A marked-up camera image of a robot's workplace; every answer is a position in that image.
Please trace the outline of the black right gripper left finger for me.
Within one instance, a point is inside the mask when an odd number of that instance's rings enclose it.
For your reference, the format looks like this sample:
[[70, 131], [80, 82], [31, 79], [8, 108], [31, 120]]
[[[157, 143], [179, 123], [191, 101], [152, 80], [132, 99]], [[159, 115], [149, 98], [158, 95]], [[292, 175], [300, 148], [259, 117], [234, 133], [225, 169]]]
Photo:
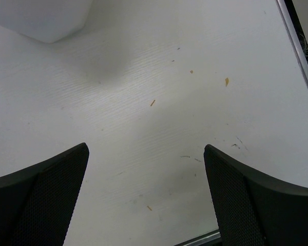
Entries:
[[63, 245], [88, 158], [81, 143], [0, 177], [0, 245]]

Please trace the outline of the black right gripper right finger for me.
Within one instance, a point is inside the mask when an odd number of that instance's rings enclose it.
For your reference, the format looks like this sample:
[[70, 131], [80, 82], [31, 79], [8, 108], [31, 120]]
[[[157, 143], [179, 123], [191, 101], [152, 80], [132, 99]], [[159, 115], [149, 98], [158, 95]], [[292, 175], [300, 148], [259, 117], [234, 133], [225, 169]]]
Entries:
[[204, 163], [223, 245], [308, 245], [308, 188], [212, 145], [205, 147]]

